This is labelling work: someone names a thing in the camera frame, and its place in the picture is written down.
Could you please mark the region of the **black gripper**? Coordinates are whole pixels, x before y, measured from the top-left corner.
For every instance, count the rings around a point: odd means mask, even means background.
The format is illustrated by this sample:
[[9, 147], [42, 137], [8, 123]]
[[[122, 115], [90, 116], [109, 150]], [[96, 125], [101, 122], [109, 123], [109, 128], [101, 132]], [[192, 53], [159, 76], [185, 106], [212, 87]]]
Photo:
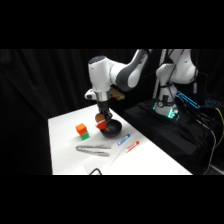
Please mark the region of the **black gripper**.
[[98, 105], [98, 108], [99, 108], [99, 112], [102, 113], [103, 119], [107, 122], [107, 125], [108, 125], [109, 122], [111, 121], [112, 117], [113, 117], [111, 112], [109, 112], [109, 108], [110, 108], [111, 102], [109, 100], [107, 100], [107, 101], [98, 101], [97, 105]]

